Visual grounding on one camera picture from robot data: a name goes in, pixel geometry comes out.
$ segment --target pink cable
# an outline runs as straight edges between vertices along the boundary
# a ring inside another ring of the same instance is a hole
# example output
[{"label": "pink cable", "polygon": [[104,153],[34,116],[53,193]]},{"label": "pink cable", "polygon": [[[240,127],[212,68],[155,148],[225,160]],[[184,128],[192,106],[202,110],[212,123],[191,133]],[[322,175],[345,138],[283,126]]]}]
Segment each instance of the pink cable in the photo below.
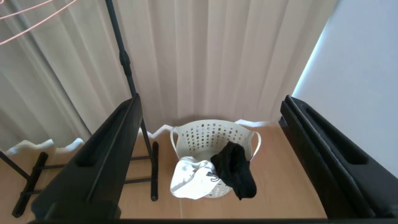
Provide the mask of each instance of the pink cable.
[{"label": "pink cable", "polygon": [[42,21],[36,23],[36,24],[33,25],[32,27],[30,27],[30,28],[28,28],[28,29],[26,29],[26,30],[20,32],[19,34],[15,35],[15,36],[13,36],[13,37],[8,38],[7,40],[5,40],[5,41],[3,41],[3,42],[0,42],[0,46],[3,45],[3,44],[5,44],[5,43],[7,43],[7,42],[9,42],[9,41],[14,40],[15,38],[17,38],[17,37],[19,37],[19,36],[21,36],[21,35],[23,35],[23,34],[29,32],[29,31],[31,31],[32,29],[36,28],[37,26],[43,24],[45,21],[51,19],[53,16],[57,15],[59,12],[61,12],[61,11],[64,10],[64,9],[66,9],[68,6],[70,6],[71,4],[73,4],[73,3],[76,2],[76,1],[77,1],[77,0],[73,0],[72,2],[68,3],[66,6],[63,6],[63,7],[62,7],[61,9],[59,9],[57,12],[53,13],[51,16],[48,16],[47,18],[45,18],[44,20],[42,20]]},{"label": "pink cable", "polygon": [[20,13],[29,11],[29,10],[31,10],[31,9],[35,9],[35,8],[37,8],[37,7],[39,7],[39,6],[42,6],[42,5],[47,4],[47,3],[49,3],[49,2],[52,2],[52,1],[53,1],[53,0],[48,0],[48,1],[46,1],[46,2],[43,2],[43,3],[40,3],[40,4],[38,4],[38,5],[32,6],[32,7],[30,7],[30,8],[21,10],[21,11],[19,11],[19,12],[15,12],[15,13],[12,13],[12,14],[10,14],[10,15],[6,15],[6,16],[0,17],[0,20],[1,20],[1,19],[5,19],[5,18],[8,18],[8,17],[11,17],[11,16],[18,15],[18,14],[20,14]]}]

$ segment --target floor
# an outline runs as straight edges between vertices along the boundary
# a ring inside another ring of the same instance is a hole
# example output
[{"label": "floor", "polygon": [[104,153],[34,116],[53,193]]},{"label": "floor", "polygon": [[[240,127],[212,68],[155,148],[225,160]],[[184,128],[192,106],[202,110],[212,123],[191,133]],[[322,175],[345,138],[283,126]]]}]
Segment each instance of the floor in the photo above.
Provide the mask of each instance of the floor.
[{"label": "floor", "polygon": [[[315,189],[279,125],[264,123],[260,127],[250,126],[247,128],[260,132],[262,137],[261,148],[251,163],[251,172],[257,185],[257,195],[254,198],[239,201],[233,191],[213,199],[175,198],[170,193],[170,181],[178,159],[170,143],[170,131],[163,129],[156,133],[154,139],[160,145],[159,199],[156,202],[150,200],[150,183],[125,185],[119,201],[121,218],[326,218]],[[257,139],[254,139],[252,145],[256,144]],[[55,146],[45,148],[44,151],[50,156],[47,165],[66,163],[77,149],[57,149]],[[30,174],[41,151],[43,150],[26,147],[10,158]],[[133,156],[145,154],[144,140],[139,135]],[[58,170],[50,170],[42,173],[37,189],[43,188],[57,172]],[[14,218],[11,215],[25,180],[3,161],[0,161],[0,173],[2,222],[26,223],[33,220],[30,205],[22,217]],[[149,176],[150,161],[133,161],[126,178]]]}]

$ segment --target black metal stand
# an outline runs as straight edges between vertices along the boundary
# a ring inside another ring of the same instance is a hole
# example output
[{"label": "black metal stand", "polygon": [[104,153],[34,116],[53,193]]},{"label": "black metal stand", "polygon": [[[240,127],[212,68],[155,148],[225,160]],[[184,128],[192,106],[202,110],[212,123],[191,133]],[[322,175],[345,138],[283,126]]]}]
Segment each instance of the black metal stand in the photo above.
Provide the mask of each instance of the black metal stand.
[{"label": "black metal stand", "polygon": [[32,173],[28,175],[24,170],[22,170],[17,164],[15,164],[10,158],[8,158],[3,152],[0,151],[0,158],[6,162],[11,168],[17,171],[23,178],[26,179],[26,185],[21,192],[19,199],[12,211],[12,215],[16,218],[19,218],[22,214],[24,214],[27,203],[29,202],[30,196],[33,194],[39,194],[40,190],[35,190],[35,186],[37,180],[40,177],[40,174],[44,169],[55,169],[61,168],[63,165],[52,165],[45,166],[45,161],[49,155],[45,152],[41,152],[39,158],[37,158],[35,166],[33,166]]},{"label": "black metal stand", "polygon": [[[132,70],[130,67],[130,58],[129,55],[126,52],[126,49],[124,48],[123,44],[123,38],[120,32],[119,24],[118,24],[118,18],[116,17],[116,13],[114,10],[113,2],[112,0],[105,0],[106,2],[106,7],[108,8],[108,13],[109,17],[111,19],[112,23],[112,28],[113,32],[116,38],[116,42],[118,43],[118,48],[119,48],[119,60],[120,64],[123,67],[124,74],[126,75],[127,82],[129,84],[131,96],[134,96],[136,94],[136,87],[134,86],[134,81],[132,79]],[[159,145],[157,142],[154,142],[153,145],[153,151],[150,148],[150,142],[148,138],[148,133],[147,129],[145,127],[145,122],[144,118],[141,121],[141,129],[142,129],[142,134],[145,139],[145,145],[147,146],[148,150],[148,156],[145,157],[137,157],[137,158],[131,158],[131,160],[138,160],[138,159],[150,159],[152,163],[152,177],[151,178],[146,178],[146,179],[139,179],[139,180],[126,180],[125,184],[134,184],[134,183],[141,183],[141,182],[151,182],[150,185],[150,198],[152,201],[156,201],[158,199],[158,189],[157,189],[157,178],[158,178],[158,158],[159,158]]]}]

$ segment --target laundry basket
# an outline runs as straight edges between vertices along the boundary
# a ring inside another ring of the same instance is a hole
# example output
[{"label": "laundry basket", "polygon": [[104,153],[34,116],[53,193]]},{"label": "laundry basket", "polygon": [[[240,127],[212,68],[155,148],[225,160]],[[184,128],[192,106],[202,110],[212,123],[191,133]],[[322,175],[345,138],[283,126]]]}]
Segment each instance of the laundry basket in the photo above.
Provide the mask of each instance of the laundry basket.
[{"label": "laundry basket", "polygon": [[[178,134],[177,143],[174,143],[174,133]],[[251,138],[258,136],[257,148],[252,154]],[[198,161],[208,160],[219,153],[228,141],[240,144],[245,151],[248,161],[256,155],[261,145],[261,136],[257,131],[246,128],[229,121],[201,120],[172,128],[170,138],[178,158],[192,156]],[[232,188],[222,180],[205,197],[217,198],[227,194]]]}]

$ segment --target basket handle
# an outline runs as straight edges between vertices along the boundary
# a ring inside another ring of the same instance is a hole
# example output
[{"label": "basket handle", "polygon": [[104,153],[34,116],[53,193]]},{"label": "basket handle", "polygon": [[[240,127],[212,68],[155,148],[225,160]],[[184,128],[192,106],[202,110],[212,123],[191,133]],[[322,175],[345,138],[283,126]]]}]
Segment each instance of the basket handle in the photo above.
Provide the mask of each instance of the basket handle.
[{"label": "basket handle", "polygon": [[260,149],[260,145],[261,145],[261,135],[260,135],[260,133],[258,133],[257,131],[253,131],[252,138],[253,138],[253,136],[254,136],[254,133],[257,134],[257,137],[259,138],[259,142],[257,143],[257,148],[256,148],[256,150],[254,151],[254,154],[253,154],[253,156],[251,157],[250,161],[253,160],[254,156],[257,154],[258,150]]},{"label": "basket handle", "polygon": [[174,130],[177,130],[177,128],[173,127],[173,128],[170,130],[170,140],[172,141],[172,145],[173,145],[175,154],[177,155],[177,148],[175,147],[175,143],[174,143]]}]

